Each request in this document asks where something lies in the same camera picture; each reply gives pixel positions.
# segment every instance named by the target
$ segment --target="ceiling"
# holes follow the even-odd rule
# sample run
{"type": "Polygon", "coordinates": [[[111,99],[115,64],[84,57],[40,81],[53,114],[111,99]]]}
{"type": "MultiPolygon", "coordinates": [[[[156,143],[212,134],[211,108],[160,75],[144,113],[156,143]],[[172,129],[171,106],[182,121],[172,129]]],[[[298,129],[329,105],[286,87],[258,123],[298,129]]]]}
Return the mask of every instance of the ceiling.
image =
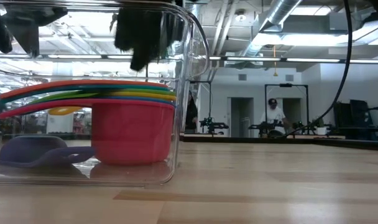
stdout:
{"type": "MultiPolygon", "coordinates": [[[[239,52],[244,50],[251,43],[251,26],[256,15],[262,14],[269,9],[271,0],[239,1],[236,9],[245,9],[246,19],[243,21],[232,20],[227,40],[222,46],[221,55],[226,52],[239,52]]],[[[211,0],[208,4],[200,4],[198,18],[203,26],[209,45],[213,44],[216,33],[216,25],[221,14],[222,1],[211,0]]],[[[356,9],[367,6],[366,1],[352,1],[356,9]]],[[[331,10],[342,10],[341,0],[303,0],[292,15],[316,15],[329,14],[331,10]]],[[[40,54],[77,54],[77,55],[115,55],[122,52],[114,46],[114,33],[116,23],[110,30],[113,14],[111,12],[69,12],[67,16],[49,24],[39,27],[40,54]]],[[[267,45],[261,51],[264,57],[295,57],[295,58],[343,58],[346,53],[345,47],[305,47],[295,45],[267,45]]],[[[25,51],[18,42],[13,42],[11,54],[25,54],[25,51]]],[[[354,57],[373,58],[378,55],[378,46],[356,46],[354,57]]],[[[30,75],[51,75],[52,59],[48,60],[9,60],[0,59],[0,71],[30,75]]],[[[160,77],[164,70],[173,69],[174,65],[152,64],[152,74],[160,77]]],[[[263,67],[268,69],[274,67],[274,63],[264,63],[263,67]]],[[[278,63],[278,67],[297,68],[307,67],[308,64],[299,63],[278,63]]],[[[75,62],[73,65],[74,75],[95,75],[95,76],[121,76],[131,75],[134,77],[144,76],[144,72],[133,72],[129,69],[129,62],[75,62]]]]}

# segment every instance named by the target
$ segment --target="black cable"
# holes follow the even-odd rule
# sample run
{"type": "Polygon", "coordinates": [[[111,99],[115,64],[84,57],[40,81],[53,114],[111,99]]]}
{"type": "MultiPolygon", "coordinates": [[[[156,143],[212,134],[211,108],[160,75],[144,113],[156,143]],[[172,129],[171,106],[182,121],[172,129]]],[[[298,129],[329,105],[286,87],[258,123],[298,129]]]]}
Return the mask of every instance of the black cable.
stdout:
{"type": "Polygon", "coordinates": [[[317,122],[319,122],[320,119],[322,119],[324,116],[326,116],[334,108],[334,105],[337,103],[338,98],[339,98],[339,96],[340,96],[340,94],[341,94],[341,92],[343,90],[343,87],[344,87],[344,84],[345,84],[345,80],[346,80],[346,77],[348,75],[349,66],[351,64],[352,41],[353,41],[352,20],[351,20],[351,10],[349,8],[349,1],[348,0],[343,0],[343,1],[344,1],[346,20],[347,20],[347,23],[348,23],[348,49],[347,49],[347,54],[346,54],[344,75],[343,75],[343,79],[341,80],[341,83],[339,84],[337,94],[336,94],[336,96],[335,96],[332,104],[330,105],[330,107],[319,118],[317,118],[316,120],[312,121],[310,124],[307,124],[304,127],[297,128],[296,130],[294,130],[294,131],[292,131],[292,132],[290,132],[290,133],[282,136],[282,138],[287,138],[287,136],[289,136],[291,134],[294,134],[294,133],[296,133],[299,130],[303,130],[303,129],[307,128],[307,127],[313,126],[314,124],[316,124],[317,122]]]}

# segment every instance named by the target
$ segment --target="cap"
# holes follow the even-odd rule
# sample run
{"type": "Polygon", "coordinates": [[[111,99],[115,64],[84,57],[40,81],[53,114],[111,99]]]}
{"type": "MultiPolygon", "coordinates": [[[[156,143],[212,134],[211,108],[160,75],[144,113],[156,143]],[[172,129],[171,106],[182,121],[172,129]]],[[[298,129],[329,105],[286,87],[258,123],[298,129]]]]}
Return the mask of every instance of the cap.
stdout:
{"type": "Polygon", "coordinates": [[[269,105],[276,105],[277,101],[276,101],[276,99],[271,98],[271,99],[268,100],[268,104],[269,105]]]}

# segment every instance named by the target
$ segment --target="man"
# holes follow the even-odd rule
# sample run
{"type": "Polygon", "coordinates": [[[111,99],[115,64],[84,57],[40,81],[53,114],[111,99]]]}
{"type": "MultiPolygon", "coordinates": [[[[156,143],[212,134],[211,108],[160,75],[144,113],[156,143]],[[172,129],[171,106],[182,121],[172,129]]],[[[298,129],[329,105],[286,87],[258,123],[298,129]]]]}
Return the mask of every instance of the man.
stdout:
{"type": "MultiPolygon", "coordinates": [[[[291,127],[291,123],[288,121],[286,116],[283,113],[283,110],[280,109],[277,106],[277,100],[276,99],[269,99],[268,100],[268,107],[267,107],[267,115],[268,120],[267,122],[269,124],[273,124],[275,120],[277,120],[277,123],[283,123],[286,127],[291,127]]],[[[265,121],[265,112],[262,114],[261,123],[265,121]]],[[[281,133],[285,133],[285,130],[283,127],[275,127],[276,131],[280,131],[281,133]]]]}

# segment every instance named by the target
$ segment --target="person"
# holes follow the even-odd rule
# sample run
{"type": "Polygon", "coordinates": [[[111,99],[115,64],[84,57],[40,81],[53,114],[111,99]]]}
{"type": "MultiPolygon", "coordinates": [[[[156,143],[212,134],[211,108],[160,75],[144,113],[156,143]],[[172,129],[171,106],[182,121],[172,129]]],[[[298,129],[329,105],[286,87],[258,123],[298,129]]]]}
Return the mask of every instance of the person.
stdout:
{"type": "Polygon", "coordinates": [[[185,121],[185,133],[196,133],[197,128],[197,107],[191,91],[189,91],[187,118],[185,121]]]}
{"type": "MultiPolygon", "coordinates": [[[[268,119],[267,122],[269,124],[273,124],[276,120],[277,123],[283,123],[286,127],[291,127],[291,123],[288,121],[286,116],[283,113],[283,110],[277,106],[277,100],[271,98],[268,100],[268,107],[267,107],[267,115],[268,119]]],[[[262,118],[260,122],[265,122],[265,111],[262,114],[262,118]]],[[[275,127],[276,131],[280,131],[281,133],[285,133],[284,127],[275,127]]]]}

